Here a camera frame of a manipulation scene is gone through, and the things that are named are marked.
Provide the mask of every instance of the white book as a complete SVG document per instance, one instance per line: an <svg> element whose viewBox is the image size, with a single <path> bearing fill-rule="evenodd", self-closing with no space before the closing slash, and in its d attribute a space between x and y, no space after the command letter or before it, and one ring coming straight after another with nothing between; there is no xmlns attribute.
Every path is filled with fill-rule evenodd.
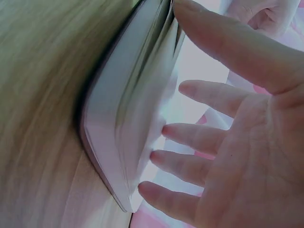
<svg viewBox="0 0 304 228"><path fill-rule="evenodd" d="M123 211L138 209L138 184L156 175L149 157L165 124L162 108L175 89L184 36L170 0L141 1L85 93L80 137Z"/></svg>

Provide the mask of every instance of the wood grain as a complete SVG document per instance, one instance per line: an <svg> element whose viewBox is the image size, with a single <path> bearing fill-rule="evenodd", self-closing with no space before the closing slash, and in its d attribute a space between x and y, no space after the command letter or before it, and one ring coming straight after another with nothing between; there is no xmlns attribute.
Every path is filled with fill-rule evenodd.
<svg viewBox="0 0 304 228"><path fill-rule="evenodd" d="M73 115L137 1L0 0L0 227L128 227Z"/></svg>

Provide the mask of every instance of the hand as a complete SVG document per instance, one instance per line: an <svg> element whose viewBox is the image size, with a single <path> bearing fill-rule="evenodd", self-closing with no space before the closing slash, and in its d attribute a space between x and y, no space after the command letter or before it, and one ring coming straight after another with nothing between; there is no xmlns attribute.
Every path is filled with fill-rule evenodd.
<svg viewBox="0 0 304 228"><path fill-rule="evenodd" d="M182 83L183 94L234 122L228 131L164 127L167 138L212 153L214 160L151 154L162 170L204 187L201 197L150 182L139 185L140 194L167 215L200 228L304 227L304 53L190 0L176 1L174 12L199 48L271 95L219 83Z"/></svg>
<svg viewBox="0 0 304 228"><path fill-rule="evenodd" d="M283 34L301 0L232 0L227 16L269 36Z"/></svg>

